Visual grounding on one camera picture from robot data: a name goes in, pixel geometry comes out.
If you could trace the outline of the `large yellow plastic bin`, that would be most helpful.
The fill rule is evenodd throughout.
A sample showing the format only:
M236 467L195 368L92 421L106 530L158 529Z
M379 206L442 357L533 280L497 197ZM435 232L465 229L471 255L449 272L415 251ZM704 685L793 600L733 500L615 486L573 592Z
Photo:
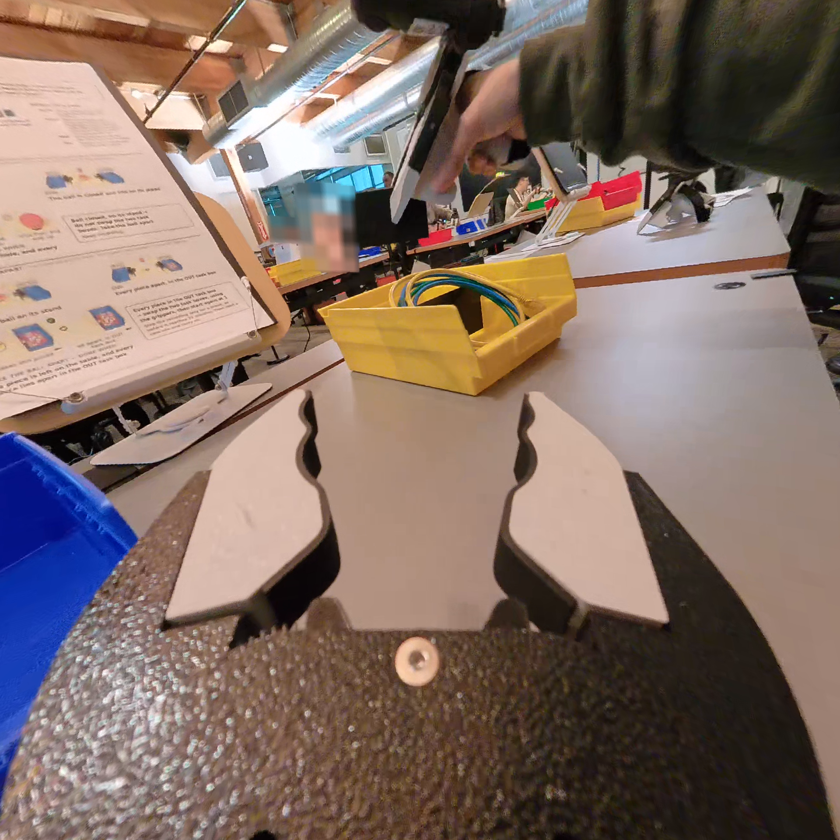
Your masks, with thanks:
M417 272L321 310L353 372L476 396L561 336L576 316L563 255L545 268L517 263L493 279L489 264ZM484 328L470 336L453 305L457 287L482 297Z

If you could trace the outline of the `person's right forearm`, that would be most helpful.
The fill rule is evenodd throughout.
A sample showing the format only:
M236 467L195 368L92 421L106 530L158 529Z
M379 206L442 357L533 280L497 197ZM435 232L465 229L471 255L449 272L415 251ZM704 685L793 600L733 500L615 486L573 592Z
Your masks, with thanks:
M532 145L838 192L839 2L589 2L582 25L530 40L519 61Z

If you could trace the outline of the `small yellow plastic bin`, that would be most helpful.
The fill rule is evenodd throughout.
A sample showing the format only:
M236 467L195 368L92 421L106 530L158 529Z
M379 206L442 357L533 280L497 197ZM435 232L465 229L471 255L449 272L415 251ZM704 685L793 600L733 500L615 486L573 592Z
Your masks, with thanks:
M610 209L605 208L601 196L578 201L559 226L558 233L580 232L625 222L642 207L643 198L642 193L636 193L632 202Z

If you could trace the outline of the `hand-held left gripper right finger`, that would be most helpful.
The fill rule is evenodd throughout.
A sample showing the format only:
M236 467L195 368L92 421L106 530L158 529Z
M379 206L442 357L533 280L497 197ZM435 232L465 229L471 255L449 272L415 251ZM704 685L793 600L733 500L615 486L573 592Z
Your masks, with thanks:
M661 630L669 611L625 472L542 392L521 402L514 485L493 574L526 625L576 635L593 617Z

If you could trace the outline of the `silver ventilation duct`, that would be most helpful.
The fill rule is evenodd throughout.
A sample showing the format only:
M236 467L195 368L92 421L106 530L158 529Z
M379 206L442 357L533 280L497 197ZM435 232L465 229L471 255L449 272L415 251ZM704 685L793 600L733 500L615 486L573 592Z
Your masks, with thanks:
M326 7L265 72L239 77L218 97L219 112L203 127L205 141L217 149L231 148L266 130L285 107L383 34L365 26L349 1Z
M488 70L514 57L528 40L582 23L587 7L587 1L507 2L501 35L470 51L467 69ZM307 131L315 140L343 148L416 115L439 42L432 38L387 67L307 122Z

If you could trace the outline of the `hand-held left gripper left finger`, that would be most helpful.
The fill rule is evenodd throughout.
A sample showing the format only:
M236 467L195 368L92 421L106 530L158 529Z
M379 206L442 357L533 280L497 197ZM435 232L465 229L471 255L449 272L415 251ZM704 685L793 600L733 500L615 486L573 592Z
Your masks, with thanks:
M340 572L308 388L286 394L209 470L164 629L232 617L232 646L291 630Z

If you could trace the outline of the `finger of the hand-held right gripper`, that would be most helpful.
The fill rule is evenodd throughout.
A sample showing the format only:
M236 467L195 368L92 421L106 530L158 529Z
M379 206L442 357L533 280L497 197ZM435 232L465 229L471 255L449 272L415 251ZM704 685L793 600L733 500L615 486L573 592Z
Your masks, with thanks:
M392 220L395 223L403 215L408 201L416 198L414 196L415 189L419 180L419 172L423 167L421 155L424 152L424 125L431 111L434 84L440 80L442 66L445 66L447 62L446 57L453 51L455 52L455 38L453 36L442 36L423 85L420 101L421 108L411 131L406 151L398 166L394 186L392 187L391 210Z

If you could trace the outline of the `black monitor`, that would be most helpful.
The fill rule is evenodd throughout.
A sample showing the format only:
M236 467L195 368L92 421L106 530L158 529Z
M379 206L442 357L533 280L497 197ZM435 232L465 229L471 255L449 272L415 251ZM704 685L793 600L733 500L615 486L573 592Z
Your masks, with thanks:
M428 236L427 205L413 198L398 222L392 220L392 191L357 192L354 197L356 240L361 250L393 244L418 244Z

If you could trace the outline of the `red plastic bin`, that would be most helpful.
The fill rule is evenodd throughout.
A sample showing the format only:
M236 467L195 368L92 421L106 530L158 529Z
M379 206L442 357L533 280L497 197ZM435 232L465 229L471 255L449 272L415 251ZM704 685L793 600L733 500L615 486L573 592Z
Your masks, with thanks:
M588 199L597 199L604 211L612 211L636 202L643 192L643 178L639 171L632 171L607 182L591 185Z

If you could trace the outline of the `blue plastic bin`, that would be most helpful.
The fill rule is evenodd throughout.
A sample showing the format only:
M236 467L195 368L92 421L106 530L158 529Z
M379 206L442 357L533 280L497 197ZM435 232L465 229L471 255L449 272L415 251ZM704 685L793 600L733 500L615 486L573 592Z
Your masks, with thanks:
M1 784L56 652L137 541L87 479L1 436Z

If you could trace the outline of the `grey desk with wooden edge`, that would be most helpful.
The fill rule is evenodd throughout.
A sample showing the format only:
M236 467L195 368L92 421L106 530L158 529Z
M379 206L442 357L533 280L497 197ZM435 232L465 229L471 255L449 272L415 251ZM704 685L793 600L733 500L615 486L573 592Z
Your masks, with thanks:
M665 229L646 227L639 218L596 229L568 245L530 255L514 254L481 268L482 274L504 279L517 263L545 268L553 255L566 258L579 289L654 280L728 275L750 270L785 269L790 247L762 187L748 190L716 207L703 224L684 219Z

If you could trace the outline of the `black office chair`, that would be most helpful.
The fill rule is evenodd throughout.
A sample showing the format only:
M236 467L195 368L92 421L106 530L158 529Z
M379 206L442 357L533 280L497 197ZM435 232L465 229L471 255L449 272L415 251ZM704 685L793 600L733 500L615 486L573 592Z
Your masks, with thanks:
M789 268L806 314L839 330L839 195L804 188L787 236Z

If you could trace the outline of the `black bin divider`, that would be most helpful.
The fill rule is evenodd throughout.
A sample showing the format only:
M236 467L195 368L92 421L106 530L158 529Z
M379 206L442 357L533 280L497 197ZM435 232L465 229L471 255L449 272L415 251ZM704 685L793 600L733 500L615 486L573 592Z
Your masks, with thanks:
M453 305L470 336L484 328L482 301L483 297L472 289L457 287L453 292Z

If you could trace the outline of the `person's right hand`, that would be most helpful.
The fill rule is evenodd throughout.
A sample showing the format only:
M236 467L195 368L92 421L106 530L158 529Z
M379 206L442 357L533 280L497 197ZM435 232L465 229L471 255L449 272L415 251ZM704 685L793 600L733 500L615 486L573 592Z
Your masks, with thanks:
M456 103L454 133L434 170L431 190L448 192L464 168L473 175L492 177L506 164L512 143L526 139L520 78L516 58L465 82Z

